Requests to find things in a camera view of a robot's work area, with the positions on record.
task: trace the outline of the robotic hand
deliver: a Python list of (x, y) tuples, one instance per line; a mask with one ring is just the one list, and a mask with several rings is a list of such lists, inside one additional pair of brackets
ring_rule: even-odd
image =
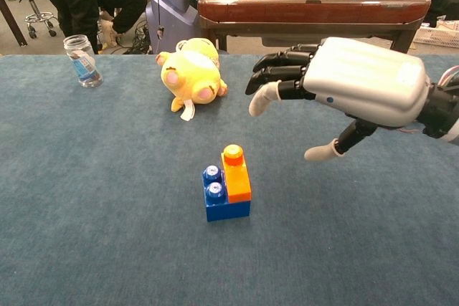
[(316, 100), (354, 121), (328, 145), (310, 148), (309, 161), (342, 157), (378, 127), (399, 129), (422, 123), (423, 133), (459, 145), (459, 66), (435, 84), (422, 60), (353, 39), (328, 38), (265, 55), (245, 90), (255, 93), (251, 116), (273, 100)]

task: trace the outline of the stacked building blocks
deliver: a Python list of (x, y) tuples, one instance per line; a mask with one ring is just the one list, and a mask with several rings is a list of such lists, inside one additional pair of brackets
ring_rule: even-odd
[(242, 148), (225, 147), (222, 166), (223, 170), (216, 165), (207, 166), (202, 173), (207, 221), (250, 215), (252, 189)]

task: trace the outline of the blue lego block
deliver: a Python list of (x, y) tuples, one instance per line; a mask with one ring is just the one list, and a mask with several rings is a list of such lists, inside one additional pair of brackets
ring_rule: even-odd
[(208, 166), (202, 173), (204, 205), (207, 221), (240, 218), (250, 215), (250, 201), (228, 202), (224, 172), (215, 165)]

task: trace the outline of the plush toy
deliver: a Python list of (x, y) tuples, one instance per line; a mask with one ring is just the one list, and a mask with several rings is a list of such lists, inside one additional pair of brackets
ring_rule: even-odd
[(215, 46), (212, 44), (212, 42), (210, 42), (208, 39), (203, 39), (201, 37), (184, 39), (183, 41), (177, 43), (175, 49), (177, 52), (193, 51), (204, 54), (215, 63), (217, 68), (220, 68), (218, 51), (215, 49)]
[(179, 42), (177, 52), (161, 52), (156, 62), (162, 66), (161, 80), (175, 95), (171, 110), (185, 111), (181, 118), (191, 120), (194, 104), (207, 104), (216, 96), (227, 94), (228, 86), (220, 77), (218, 53), (206, 39), (190, 39)]

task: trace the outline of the lego stud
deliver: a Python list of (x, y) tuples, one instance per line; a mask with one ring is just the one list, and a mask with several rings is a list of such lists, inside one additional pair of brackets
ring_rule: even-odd
[(244, 161), (244, 151), (238, 145), (228, 145), (223, 150), (223, 159), (230, 166), (241, 165)]
[(206, 187), (207, 200), (211, 204), (224, 202), (224, 189), (222, 184), (213, 182)]
[(210, 184), (212, 182), (222, 182), (222, 171), (218, 166), (210, 165), (204, 170), (204, 182)]

